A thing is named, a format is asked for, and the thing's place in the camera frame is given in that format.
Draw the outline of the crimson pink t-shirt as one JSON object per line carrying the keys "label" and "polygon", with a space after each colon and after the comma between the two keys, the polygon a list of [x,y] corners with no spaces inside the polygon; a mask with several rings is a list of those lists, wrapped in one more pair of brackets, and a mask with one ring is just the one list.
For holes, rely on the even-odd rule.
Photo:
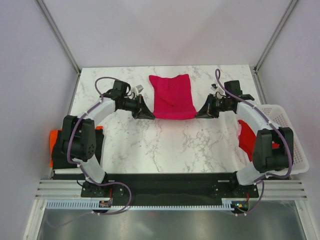
{"label": "crimson pink t-shirt", "polygon": [[150,75],[149,81],[154,89],[153,114],[157,119],[190,120],[196,117],[188,74],[172,78]]}

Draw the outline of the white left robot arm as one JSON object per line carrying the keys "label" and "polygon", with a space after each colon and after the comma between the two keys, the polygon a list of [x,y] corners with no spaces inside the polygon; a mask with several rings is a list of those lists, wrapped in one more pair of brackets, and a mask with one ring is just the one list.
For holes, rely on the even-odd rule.
{"label": "white left robot arm", "polygon": [[90,108],[79,115],[64,117],[57,149],[84,174],[82,197],[104,197],[110,191],[107,174],[96,157],[96,127],[102,120],[117,110],[131,112],[134,119],[155,119],[141,94],[143,89],[142,85],[131,87],[113,78],[113,87],[105,93],[98,90],[99,99]]}

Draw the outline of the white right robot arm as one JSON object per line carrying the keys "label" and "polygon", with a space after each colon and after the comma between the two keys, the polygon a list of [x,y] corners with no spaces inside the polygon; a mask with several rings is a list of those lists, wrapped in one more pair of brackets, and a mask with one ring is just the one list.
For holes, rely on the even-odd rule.
{"label": "white right robot arm", "polygon": [[267,177],[287,178],[294,162],[294,132],[281,127],[267,117],[256,105],[250,94],[244,94],[238,80],[227,81],[220,87],[221,97],[209,94],[197,119],[217,119],[222,112],[234,112],[253,132],[255,139],[251,150],[251,162],[235,172],[229,191],[235,197],[242,196],[247,186]]}

